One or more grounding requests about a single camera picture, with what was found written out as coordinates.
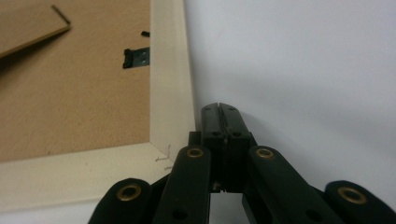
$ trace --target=white wall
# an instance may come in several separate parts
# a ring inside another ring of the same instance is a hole
[[[186,1],[196,109],[240,109],[313,186],[396,210],[396,1]]]

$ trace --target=wooden frame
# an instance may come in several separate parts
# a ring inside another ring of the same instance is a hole
[[[150,142],[0,163],[0,212],[97,200],[124,178],[169,173],[195,129],[183,1],[151,0],[150,31]]]

